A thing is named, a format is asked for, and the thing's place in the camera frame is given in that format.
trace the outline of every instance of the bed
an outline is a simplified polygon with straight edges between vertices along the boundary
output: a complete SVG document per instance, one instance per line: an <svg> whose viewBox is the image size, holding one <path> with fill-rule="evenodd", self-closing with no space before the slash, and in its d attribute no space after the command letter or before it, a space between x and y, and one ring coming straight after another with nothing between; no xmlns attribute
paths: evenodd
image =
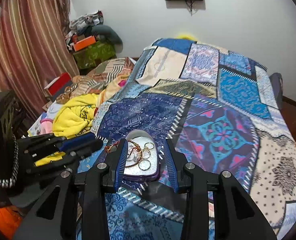
<svg viewBox="0 0 296 240"><path fill-rule="evenodd" d="M277 239L287 233L296 221L296 143L266 70L243 55L190 40L158 39L144 49L126 84L100 105L91 127L104 146L131 130L145 130L159 151L158 181L123 180L116 194L106 194L111 239L180 239L185 195L170 187L165 138L204 170L231 171ZM104 146L82 160L78 172L103 161ZM208 199L209 239L214 239L211 193Z"/></svg>

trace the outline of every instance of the orange cloth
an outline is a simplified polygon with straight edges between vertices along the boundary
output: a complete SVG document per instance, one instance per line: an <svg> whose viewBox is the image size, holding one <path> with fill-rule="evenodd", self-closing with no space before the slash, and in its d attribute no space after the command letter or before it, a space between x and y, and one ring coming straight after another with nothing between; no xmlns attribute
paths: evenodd
<svg viewBox="0 0 296 240"><path fill-rule="evenodd" d="M12 239L14 232L20 225L22 218L10 208L0 208L0 231L8 238Z"/></svg>

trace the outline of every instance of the white wall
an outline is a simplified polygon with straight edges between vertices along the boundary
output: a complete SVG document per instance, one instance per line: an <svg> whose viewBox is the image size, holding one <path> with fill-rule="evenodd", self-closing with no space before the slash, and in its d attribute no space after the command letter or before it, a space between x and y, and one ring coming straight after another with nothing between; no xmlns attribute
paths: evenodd
<svg viewBox="0 0 296 240"><path fill-rule="evenodd" d="M296 6L292 0L205 0L190 16L183 1L71 0L76 15L100 9L121 37L120 56L139 57L160 37L189 33L280 72L284 95L296 101Z"/></svg>

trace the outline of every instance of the metal screw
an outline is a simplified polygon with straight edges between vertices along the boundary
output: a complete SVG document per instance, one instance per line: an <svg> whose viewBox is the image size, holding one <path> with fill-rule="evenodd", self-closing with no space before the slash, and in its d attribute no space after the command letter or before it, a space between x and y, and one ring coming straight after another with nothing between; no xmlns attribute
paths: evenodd
<svg viewBox="0 0 296 240"><path fill-rule="evenodd" d="M186 163L185 166L186 166L186 168L189 169L189 170L192 170L192 169L195 168L195 164L193 164L193 163Z"/></svg>
<svg viewBox="0 0 296 240"><path fill-rule="evenodd" d="M100 169L100 170L103 170L103 169L106 168L106 167L107 167L107 164L106 164L106 163L99 163L99 164L97 165L97 168Z"/></svg>
<svg viewBox="0 0 296 240"><path fill-rule="evenodd" d="M229 171L223 171L223 176L225 178L229 178L231 176L231 173Z"/></svg>
<svg viewBox="0 0 296 240"><path fill-rule="evenodd" d="M60 176L63 177L63 178L66 178L70 175L70 172L69 171L63 171Z"/></svg>

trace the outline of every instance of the green fabric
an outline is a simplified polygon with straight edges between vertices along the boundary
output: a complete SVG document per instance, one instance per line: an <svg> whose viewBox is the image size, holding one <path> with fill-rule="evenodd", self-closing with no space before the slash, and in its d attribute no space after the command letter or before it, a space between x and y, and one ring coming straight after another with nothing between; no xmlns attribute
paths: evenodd
<svg viewBox="0 0 296 240"><path fill-rule="evenodd" d="M100 62L114 57L115 55L114 47L109 43L102 43L101 41L97 41L73 53L79 69L96 67Z"/></svg>

